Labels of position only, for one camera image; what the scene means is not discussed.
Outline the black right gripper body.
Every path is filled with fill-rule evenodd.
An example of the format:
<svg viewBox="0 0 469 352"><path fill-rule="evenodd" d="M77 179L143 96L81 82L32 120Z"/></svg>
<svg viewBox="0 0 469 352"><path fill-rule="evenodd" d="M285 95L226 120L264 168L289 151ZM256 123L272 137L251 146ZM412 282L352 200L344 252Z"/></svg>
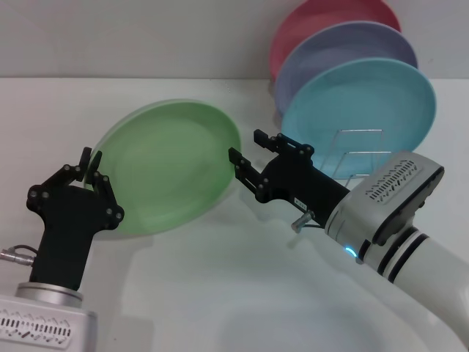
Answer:
<svg viewBox="0 0 469 352"><path fill-rule="evenodd" d="M288 146L279 152L260 174L256 200L287 201L304 213L312 212L312 219L324 228L349 190L314 167L313 152L311 146Z"/></svg>

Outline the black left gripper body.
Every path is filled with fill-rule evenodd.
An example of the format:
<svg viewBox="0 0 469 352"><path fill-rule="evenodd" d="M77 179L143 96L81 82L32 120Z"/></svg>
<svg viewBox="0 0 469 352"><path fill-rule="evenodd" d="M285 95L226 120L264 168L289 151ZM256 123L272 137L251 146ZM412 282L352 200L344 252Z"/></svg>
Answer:
<svg viewBox="0 0 469 352"><path fill-rule="evenodd" d="M106 230L105 206L93 191L66 186L29 209L44 223L29 281L79 289L93 238Z"/></svg>

